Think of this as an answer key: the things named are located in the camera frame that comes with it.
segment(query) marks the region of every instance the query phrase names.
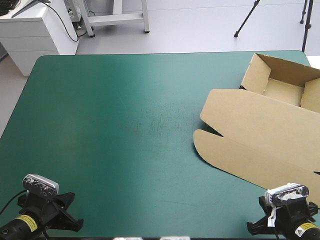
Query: cardboard tab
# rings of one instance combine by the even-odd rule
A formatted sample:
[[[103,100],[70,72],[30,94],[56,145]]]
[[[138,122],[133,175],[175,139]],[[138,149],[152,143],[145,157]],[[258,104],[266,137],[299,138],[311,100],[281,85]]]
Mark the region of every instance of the cardboard tab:
[[[254,54],[241,85],[248,91],[263,94],[268,84],[270,72],[271,68],[257,54]]]
[[[305,83],[301,107],[320,113],[320,78]]]

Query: cardboard flap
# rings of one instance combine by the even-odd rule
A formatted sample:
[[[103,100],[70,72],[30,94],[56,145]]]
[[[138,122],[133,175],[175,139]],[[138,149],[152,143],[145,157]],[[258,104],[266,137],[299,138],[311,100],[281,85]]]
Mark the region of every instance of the cardboard flap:
[[[196,130],[193,141],[200,156],[212,166],[244,180],[273,189],[287,183],[306,185],[310,190],[308,199],[320,204],[320,175],[283,161],[270,154],[247,146],[244,143]]]
[[[320,114],[241,89],[213,89],[201,119],[224,137],[310,171],[320,170]]]
[[[320,113],[320,78],[305,83],[301,107]]]
[[[257,54],[270,68],[270,78],[304,87],[305,83],[320,78],[320,69],[281,58]]]
[[[248,91],[262,94],[268,84],[271,68],[254,54],[245,72],[241,85]]]
[[[269,78],[264,96],[300,107],[304,88]]]

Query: yellow warning label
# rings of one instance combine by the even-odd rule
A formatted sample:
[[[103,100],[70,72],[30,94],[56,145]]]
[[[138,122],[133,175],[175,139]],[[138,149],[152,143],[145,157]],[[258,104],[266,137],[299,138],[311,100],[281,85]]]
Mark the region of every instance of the yellow warning label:
[[[38,229],[36,221],[28,215],[20,215],[20,216],[16,217],[15,219],[19,219],[19,220],[24,221],[29,226],[31,232],[34,232],[35,230]]]
[[[311,222],[306,222],[304,224],[301,224],[300,228],[302,228],[303,230],[307,231],[309,229],[318,228],[318,227],[316,225],[314,225],[313,223],[311,223]]]

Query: cabinet drawer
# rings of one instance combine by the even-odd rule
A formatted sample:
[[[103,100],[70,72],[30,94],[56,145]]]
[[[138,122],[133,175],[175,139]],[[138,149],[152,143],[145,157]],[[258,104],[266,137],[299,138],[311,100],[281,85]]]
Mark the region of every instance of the cabinet drawer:
[[[39,57],[59,55],[58,51],[11,51],[8,53],[24,76],[30,75]]]
[[[0,22],[0,38],[49,36],[43,21]]]
[[[0,42],[7,52],[57,50],[50,36],[3,37]]]

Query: scratch mark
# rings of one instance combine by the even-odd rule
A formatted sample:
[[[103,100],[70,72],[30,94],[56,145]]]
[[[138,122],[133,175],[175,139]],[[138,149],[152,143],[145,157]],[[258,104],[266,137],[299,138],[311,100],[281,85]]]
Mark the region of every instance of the scratch mark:
[[[155,200],[156,202],[164,202],[164,203],[171,203],[171,204],[182,204],[182,205],[188,205],[188,206],[195,206],[194,204],[189,204],[185,202],[179,202],[179,201],[165,201],[165,200]]]
[[[120,100],[120,103],[124,106],[124,109],[127,110],[127,106],[125,105],[124,101],[122,101],[122,98],[116,94],[117,98]]]

